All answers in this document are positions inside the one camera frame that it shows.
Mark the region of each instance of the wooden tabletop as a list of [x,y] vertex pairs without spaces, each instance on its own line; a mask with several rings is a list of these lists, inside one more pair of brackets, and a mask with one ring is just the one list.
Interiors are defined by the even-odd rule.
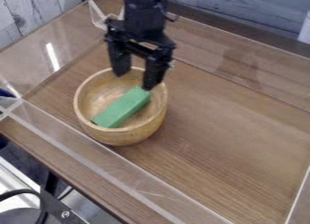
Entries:
[[[122,5],[95,1],[109,12]],[[167,32],[178,61],[165,124],[142,143],[111,149],[232,222],[284,223],[310,165],[310,59],[188,19]],[[107,67],[97,41],[25,99],[83,131],[73,97]],[[169,222],[10,117],[0,132],[126,222]],[[101,161],[91,144],[79,151]]]

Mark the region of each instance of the green block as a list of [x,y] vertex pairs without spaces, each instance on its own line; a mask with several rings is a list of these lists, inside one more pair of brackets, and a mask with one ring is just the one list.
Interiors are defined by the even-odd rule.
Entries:
[[150,92],[137,86],[93,118],[93,123],[106,128],[118,128],[149,101]]

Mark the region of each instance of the wooden table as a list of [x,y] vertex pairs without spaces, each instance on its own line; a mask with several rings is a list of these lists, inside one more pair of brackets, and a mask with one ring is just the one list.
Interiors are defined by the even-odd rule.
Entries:
[[[121,0],[95,2],[107,12],[117,13],[122,6]],[[110,67],[87,5],[2,52],[3,77],[22,94],[29,123],[43,135],[18,117],[21,107],[2,120],[0,132],[125,222],[182,223],[188,216],[186,223],[284,223],[310,164],[310,59],[186,18],[170,24],[167,33],[178,43],[176,70],[166,79],[169,112],[146,141],[103,149],[81,135],[73,96],[83,80]],[[42,43],[55,46],[61,70],[43,56]],[[135,65],[143,62],[135,59]],[[41,114],[33,113],[34,107]],[[67,151],[55,147],[61,142]],[[126,191],[105,177],[106,162],[115,158],[110,149],[147,171],[143,176],[151,173],[159,179],[149,180],[142,193]],[[130,173],[117,177],[139,191],[139,176]],[[169,206],[157,196],[174,203]],[[193,212],[188,202],[196,204]],[[213,210],[210,219],[202,219],[198,207]]]

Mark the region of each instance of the bowl rim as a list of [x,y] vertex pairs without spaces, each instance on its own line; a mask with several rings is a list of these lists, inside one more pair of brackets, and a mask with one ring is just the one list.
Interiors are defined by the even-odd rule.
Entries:
[[[74,110],[75,110],[75,114],[79,118],[79,120],[87,125],[90,126],[91,128],[97,129],[98,131],[107,131],[107,132],[126,132],[126,131],[133,131],[141,127],[143,127],[146,124],[149,124],[150,122],[153,122],[157,117],[161,115],[162,111],[166,109],[167,107],[167,101],[169,101],[169,92],[167,92],[167,87],[166,87],[166,84],[165,82],[162,82],[161,84],[158,84],[157,86],[162,86],[163,88],[163,106],[161,107],[161,109],[158,110],[158,112],[155,113],[155,115],[153,115],[151,117],[149,117],[142,123],[139,124],[135,124],[133,126],[129,126],[129,127],[122,127],[122,128],[106,128],[106,127],[102,127],[102,126],[97,126],[94,123],[91,123],[86,118],[85,118],[85,115],[81,111],[81,108],[79,108],[79,103],[78,103],[78,100],[79,100],[79,95],[82,93],[82,89],[85,88],[85,86],[94,80],[95,77],[98,77],[101,74],[106,73],[107,71],[111,71],[113,69],[111,68],[107,68],[105,70],[101,70],[99,72],[97,72],[95,74],[93,74],[85,81],[83,83],[81,84],[77,92],[75,92],[75,95],[74,95]],[[131,67],[131,70],[138,70],[141,72],[145,72],[145,69],[141,68],[141,67],[135,67],[133,66]]]

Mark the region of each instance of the wooden bowl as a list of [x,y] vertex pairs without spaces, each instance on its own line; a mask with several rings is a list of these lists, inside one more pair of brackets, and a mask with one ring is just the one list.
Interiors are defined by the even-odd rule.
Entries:
[[125,146],[143,141],[161,127],[167,111],[165,83],[151,90],[147,106],[119,128],[105,128],[91,123],[93,117],[134,86],[142,84],[145,70],[133,67],[130,73],[117,77],[111,68],[95,73],[81,85],[74,96],[74,110],[86,133],[113,146]]

